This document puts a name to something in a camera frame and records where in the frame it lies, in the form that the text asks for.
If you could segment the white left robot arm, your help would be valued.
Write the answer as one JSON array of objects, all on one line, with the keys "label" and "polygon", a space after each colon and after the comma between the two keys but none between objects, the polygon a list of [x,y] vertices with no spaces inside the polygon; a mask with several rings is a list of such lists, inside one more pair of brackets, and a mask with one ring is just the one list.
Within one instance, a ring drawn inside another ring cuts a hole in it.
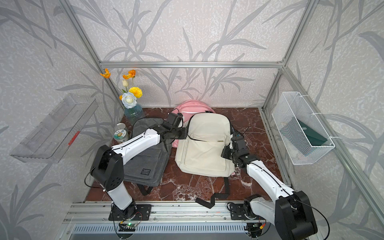
[{"label": "white left robot arm", "polygon": [[161,124],[151,126],[124,143],[111,148],[107,145],[99,147],[90,174],[113,200],[112,210],[123,214],[125,219],[137,212],[136,204],[124,185],[124,165],[129,160],[159,143],[185,138],[183,115],[169,113]]}]

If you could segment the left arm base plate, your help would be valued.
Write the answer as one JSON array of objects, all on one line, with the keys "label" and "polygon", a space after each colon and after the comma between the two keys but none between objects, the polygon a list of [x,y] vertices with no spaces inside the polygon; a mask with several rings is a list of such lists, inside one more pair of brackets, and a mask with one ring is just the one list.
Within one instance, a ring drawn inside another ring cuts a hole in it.
[{"label": "left arm base plate", "polygon": [[151,214],[151,209],[152,205],[131,204],[125,210],[120,210],[115,204],[112,204],[109,221],[148,221]]}]

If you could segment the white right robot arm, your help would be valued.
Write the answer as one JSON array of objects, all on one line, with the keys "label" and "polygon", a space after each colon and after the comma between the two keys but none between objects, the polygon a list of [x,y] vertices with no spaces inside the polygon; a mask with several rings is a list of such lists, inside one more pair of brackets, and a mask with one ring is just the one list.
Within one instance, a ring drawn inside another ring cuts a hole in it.
[{"label": "white right robot arm", "polygon": [[246,198],[243,204],[246,218],[263,218],[275,226],[283,240],[304,240],[318,232],[308,196],[280,181],[256,155],[250,153],[242,135],[231,137],[222,157],[245,169],[270,197],[268,201],[260,195]]}]

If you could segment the beige backpack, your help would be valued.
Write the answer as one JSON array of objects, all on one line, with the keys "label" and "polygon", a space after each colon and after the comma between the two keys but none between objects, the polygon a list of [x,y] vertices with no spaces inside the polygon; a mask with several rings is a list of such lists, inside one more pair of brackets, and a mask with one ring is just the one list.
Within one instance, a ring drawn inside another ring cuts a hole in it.
[{"label": "beige backpack", "polygon": [[209,202],[196,198],[195,202],[211,209],[216,200],[226,200],[230,195],[229,176],[235,172],[231,160],[222,152],[231,144],[233,134],[230,120],[221,114],[198,113],[187,123],[186,139],[179,140],[175,162],[187,174],[223,178],[225,191],[214,193]]}]

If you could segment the grey backpack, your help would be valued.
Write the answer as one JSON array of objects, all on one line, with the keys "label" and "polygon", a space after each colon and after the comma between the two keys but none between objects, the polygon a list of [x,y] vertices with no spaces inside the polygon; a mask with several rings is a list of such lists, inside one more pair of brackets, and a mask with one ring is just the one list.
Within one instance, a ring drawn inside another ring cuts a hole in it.
[{"label": "grey backpack", "polygon": [[139,153],[124,165],[124,180],[135,183],[143,196],[160,185],[168,164],[172,140],[159,143]]}]

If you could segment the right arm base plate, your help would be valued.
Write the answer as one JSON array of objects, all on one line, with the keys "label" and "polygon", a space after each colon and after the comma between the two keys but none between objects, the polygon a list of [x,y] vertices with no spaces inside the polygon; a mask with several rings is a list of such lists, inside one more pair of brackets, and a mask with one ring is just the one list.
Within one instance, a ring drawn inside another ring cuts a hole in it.
[{"label": "right arm base plate", "polygon": [[244,204],[227,203],[227,210],[230,212],[231,220],[248,220],[245,215]]}]

